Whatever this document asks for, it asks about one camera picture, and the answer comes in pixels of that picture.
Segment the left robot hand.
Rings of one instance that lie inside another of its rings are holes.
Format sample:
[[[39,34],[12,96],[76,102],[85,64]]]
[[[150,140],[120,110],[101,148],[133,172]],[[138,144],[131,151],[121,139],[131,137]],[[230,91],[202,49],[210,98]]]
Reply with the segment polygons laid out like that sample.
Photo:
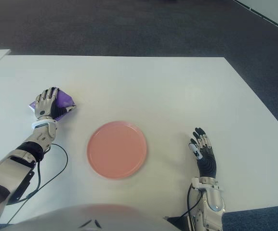
[[[76,108],[75,104],[71,106],[58,106],[57,99],[59,88],[51,87],[38,95],[35,99],[35,117],[42,119],[57,119]]]

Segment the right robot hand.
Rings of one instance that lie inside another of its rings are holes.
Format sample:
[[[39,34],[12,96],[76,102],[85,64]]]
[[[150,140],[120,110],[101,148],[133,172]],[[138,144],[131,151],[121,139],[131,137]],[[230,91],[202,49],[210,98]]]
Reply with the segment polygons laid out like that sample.
[[[189,148],[197,160],[200,177],[216,178],[217,165],[211,142],[202,128],[195,128]]]

